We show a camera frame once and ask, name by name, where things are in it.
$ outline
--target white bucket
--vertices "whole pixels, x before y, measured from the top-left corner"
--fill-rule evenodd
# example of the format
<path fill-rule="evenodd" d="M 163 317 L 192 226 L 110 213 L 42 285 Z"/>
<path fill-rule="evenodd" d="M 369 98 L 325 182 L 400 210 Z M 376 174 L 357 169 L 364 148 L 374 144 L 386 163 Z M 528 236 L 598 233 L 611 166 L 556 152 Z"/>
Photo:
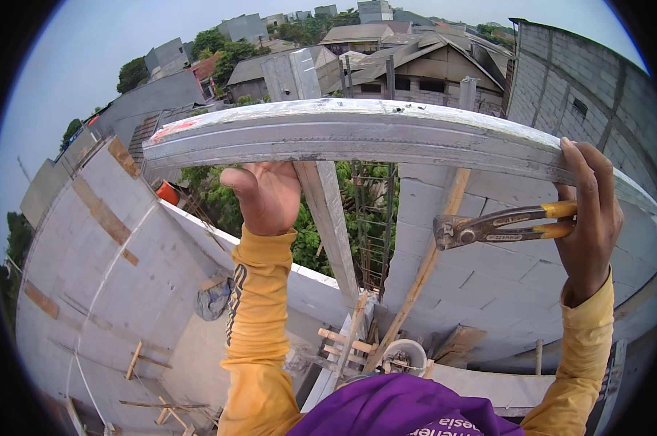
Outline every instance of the white bucket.
<path fill-rule="evenodd" d="M 396 354 L 396 352 L 403 351 L 409 355 L 411 366 L 415 368 L 422 368 L 421 370 L 409 370 L 409 374 L 415 375 L 416 377 L 422 377 L 426 373 L 426 364 L 428 363 L 428 357 L 426 356 L 426 351 L 423 349 L 423 346 L 417 343 L 415 340 L 410 339 L 397 339 L 384 351 L 384 358 Z"/>

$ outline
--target concrete floor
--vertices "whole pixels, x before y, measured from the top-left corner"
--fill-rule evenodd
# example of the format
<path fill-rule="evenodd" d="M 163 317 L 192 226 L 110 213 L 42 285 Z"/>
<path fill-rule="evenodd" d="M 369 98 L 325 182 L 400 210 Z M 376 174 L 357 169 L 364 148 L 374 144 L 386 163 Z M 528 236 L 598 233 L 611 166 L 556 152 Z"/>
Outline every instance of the concrete floor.
<path fill-rule="evenodd" d="M 205 403 L 210 405 L 210 413 L 221 411 L 227 402 L 229 373 L 222 370 L 219 362 L 225 358 L 225 329 L 227 313 L 215 321 L 206 322 L 192 314 L 183 335 L 169 359 L 173 369 L 164 371 L 161 384 L 173 400 L 182 403 Z M 318 319 L 288 308 L 287 334 L 290 340 L 290 353 L 286 367 L 292 375 L 293 390 L 297 393 L 306 376 L 308 366 L 291 365 L 295 350 L 316 354 L 322 343 L 317 331 L 326 327 Z M 190 415 L 201 427 L 207 426 L 202 414 Z"/>

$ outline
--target yellow sleeve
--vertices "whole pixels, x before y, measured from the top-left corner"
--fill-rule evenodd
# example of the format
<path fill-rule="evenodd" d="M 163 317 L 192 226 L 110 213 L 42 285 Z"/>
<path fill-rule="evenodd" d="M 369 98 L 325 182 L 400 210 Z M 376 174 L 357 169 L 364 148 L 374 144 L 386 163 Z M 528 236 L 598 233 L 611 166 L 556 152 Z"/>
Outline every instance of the yellow sleeve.
<path fill-rule="evenodd" d="M 229 297 L 227 358 L 221 362 L 231 373 L 231 387 L 218 434 L 284 435 L 301 417 L 292 379 L 282 370 L 289 351 L 289 247 L 297 232 L 258 237 L 244 225 L 241 233 L 231 255 L 236 287 Z"/>
<path fill-rule="evenodd" d="M 612 271 L 605 284 L 578 307 L 563 304 L 568 282 L 561 292 L 564 336 L 556 379 L 521 423 L 526 436 L 582 435 L 595 405 L 612 347 Z"/>

